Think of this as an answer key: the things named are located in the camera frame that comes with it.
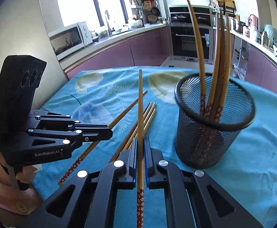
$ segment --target faucet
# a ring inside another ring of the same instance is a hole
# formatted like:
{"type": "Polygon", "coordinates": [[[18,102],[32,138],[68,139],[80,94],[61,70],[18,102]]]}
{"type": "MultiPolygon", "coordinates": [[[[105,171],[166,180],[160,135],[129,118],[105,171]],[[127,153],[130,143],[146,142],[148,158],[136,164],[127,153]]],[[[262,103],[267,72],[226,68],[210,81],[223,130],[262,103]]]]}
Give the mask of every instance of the faucet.
{"type": "Polygon", "coordinates": [[[108,20],[110,19],[108,10],[105,11],[105,17],[106,17],[106,22],[107,22],[107,27],[108,27],[108,35],[111,36],[112,32],[114,32],[114,30],[111,30],[109,22],[108,22],[108,20]]]}

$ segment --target cutting board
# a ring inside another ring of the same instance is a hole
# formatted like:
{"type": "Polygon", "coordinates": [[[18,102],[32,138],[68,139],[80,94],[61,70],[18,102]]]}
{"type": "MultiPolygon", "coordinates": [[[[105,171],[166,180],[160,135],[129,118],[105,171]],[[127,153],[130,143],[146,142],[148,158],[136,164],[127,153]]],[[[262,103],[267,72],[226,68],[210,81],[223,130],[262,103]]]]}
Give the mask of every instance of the cutting board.
{"type": "Polygon", "coordinates": [[[225,2],[226,7],[230,7],[230,8],[235,9],[235,4],[233,3],[232,0],[224,0],[224,2],[225,2]]]}

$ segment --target chopstick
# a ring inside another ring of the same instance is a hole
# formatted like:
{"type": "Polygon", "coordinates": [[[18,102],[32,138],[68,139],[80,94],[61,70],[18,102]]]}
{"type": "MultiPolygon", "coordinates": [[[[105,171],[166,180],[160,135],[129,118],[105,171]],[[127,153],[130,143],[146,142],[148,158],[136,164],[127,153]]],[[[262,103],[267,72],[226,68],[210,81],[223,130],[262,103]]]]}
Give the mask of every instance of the chopstick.
{"type": "Polygon", "coordinates": [[[225,72],[225,56],[226,56],[225,55],[225,35],[224,35],[224,26],[223,26],[224,24],[222,22],[222,20],[223,20],[222,14],[220,15],[220,17],[221,17],[220,60],[219,60],[218,78],[217,78],[216,90],[215,90],[215,95],[214,95],[214,101],[213,101],[213,106],[212,106],[212,110],[210,113],[212,120],[215,120],[216,113],[219,108],[219,102],[220,102],[220,97],[221,97],[222,90],[223,90],[223,81],[224,81],[224,72],[225,72]]]}
{"type": "Polygon", "coordinates": [[[138,76],[138,161],[137,161],[137,206],[136,206],[136,227],[143,228],[144,221],[144,113],[143,113],[143,76],[142,70],[139,70],[138,76]]]}
{"type": "MultiPolygon", "coordinates": [[[[144,93],[141,93],[141,99],[148,91],[145,91],[144,93]]],[[[139,101],[139,98],[137,98],[131,105],[129,105],[121,114],[117,116],[116,119],[113,120],[112,123],[108,125],[108,128],[112,129],[128,112],[132,109],[133,106],[136,105],[136,103],[139,101]]],[[[67,170],[67,172],[62,176],[62,178],[59,180],[58,185],[60,186],[67,178],[68,176],[79,166],[79,164],[85,159],[85,157],[88,156],[88,154],[98,145],[100,141],[94,141],[92,142],[86,150],[78,157],[77,160],[71,165],[71,167],[67,170]]]]}
{"type": "Polygon", "coordinates": [[[147,132],[149,126],[150,126],[150,123],[152,122],[152,119],[153,119],[155,113],[156,113],[156,109],[155,108],[151,109],[149,111],[149,114],[148,114],[147,118],[144,120],[144,136],[145,136],[145,134],[146,134],[146,132],[147,132]]]}
{"type": "Polygon", "coordinates": [[[222,114],[222,110],[223,110],[223,106],[225,103],[225,99],[226,99],[226,94],[227,94],[227,86],[228,86],[228,82],[229,82],[229,75],[230,75],[230,68],[231,68],[231,42],[230,42],[230,28],[229,28],[229,23],[227,23],[226,25],[226,36],[227,36],[227,46],[226,46],[226,54],[225,56],[225,71],[224,71],[224,77],[223,77],[223,84],[222,84],[222,92],[221,92],[221,96],[220,96],[220,100],[219,100],[219,105],[216,111],[216,116],[215,116],[215,122],[219,122],[221,114],[222,114]]]}
{"type": "MultiPolygon", "coordinates": [[[[146,109],[144,110],[144,116],[145,113],[147,114],[147,110],[151,108],[151,103],[149,103],[149,105],[146,107],[146,109]]],[[[137,129],[137,125],[138,122],[136,122],[133,127],[130,129],[129,133],[127,134],[127,136],[125,137],[125,139],[122,141],[122,143],[120,144],[120,146],[118,147],[118,149],[115,151],[114,155],[112,156],[112,158],[110,159],[110,161],[108,162],[111,163],[113,161],[116,161],[118,159],[118,156],[120,154],[120,152],[123,150],[123,148],[125,147],[125,145],[127,144],[129,138],[131,137],[131,135],[133,134],[133,132],[137,129]]]]}
{"type": "MultiPolygon", "coordinates": [[[[147,124],[147,121],[150,118],[150,116],[152,114],[152,111],[155,108],[155,105],[156,104],[153,103],[153,105],[150,107],[150,109],[147,111],[147,113],[144,114],[144,126],[145,126],[145,124],[147,124]]],[[[124,146],[123,151],[128,150],[130,148],[130,146],[132,145],[133,138],[137,138],[137,135],[138,135],[137,130],[138,130],[138,128],[136,127],[136,129],[134,130],[134,132],[130,136],[129,140],[127,141],[126,145],[124,146]]]]}
{"type": "Polygon", "coordinates": [[[213,71],[212,84],[210,87],[210,93],[208,97],[208,104],[205,110],[205,117],[207,118],[210,117],[210,113],[214,102],[216,85],[218,80],[219,63],[220,63],[220,46],[221,46],[220,28],[222,27],[222,15],[219,13],[216,13],[216,20],[217,20],[217,30],[216,30],[215,63],[214,63],[215,66],[213,71]]]}
{"type": "Polygon", "coordinates": [[[197,18],[194,13],[194,9],[192,8],[190,1],[187,0],[188,8],[190,11],[190,17],[191,22],[194,29],[194,37],[195,37],[195,43],[197,48],[197,58],[199,60],[199,74],[200,74],[200,114],[204,115],[204,109],[205,109],[205,66],[204,66],[204,53],[203,53],[203,46],[202,46],[202,40],[201,40],[201,34],[199,27],[197,25],[197,18]]]}

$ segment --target white microwave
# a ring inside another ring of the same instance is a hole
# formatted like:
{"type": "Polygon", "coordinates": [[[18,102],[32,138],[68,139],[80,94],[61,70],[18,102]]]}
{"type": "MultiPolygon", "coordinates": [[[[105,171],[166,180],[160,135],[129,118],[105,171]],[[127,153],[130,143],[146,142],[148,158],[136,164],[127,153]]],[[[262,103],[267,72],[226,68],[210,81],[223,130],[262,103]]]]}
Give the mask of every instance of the white microwave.
{"type": "Polygon", "coordinates": [[[92,43],[92,34],[85,21],[55,30],[49,33],[49,38],[58,60],[92,43]]]}

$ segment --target basket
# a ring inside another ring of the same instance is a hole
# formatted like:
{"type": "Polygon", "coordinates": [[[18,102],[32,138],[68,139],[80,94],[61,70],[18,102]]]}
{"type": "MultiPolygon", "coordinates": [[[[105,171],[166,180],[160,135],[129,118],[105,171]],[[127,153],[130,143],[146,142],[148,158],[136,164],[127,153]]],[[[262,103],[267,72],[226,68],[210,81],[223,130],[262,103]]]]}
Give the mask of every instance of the basket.
{"type": "MultiPolygon", "coordinates": [[[[211,82],[212,74],[206,73],[206,104],[211,82]]],[[[233,80],[229,80],[219,122],[199,115],[198,73],[182,78],[174,94],[180,108],[175,149],[181,161],[193,168],[205,169],[215,165],[239,132],[248,127],[255,117],[255,104],[251,95],[233,80]]]]}

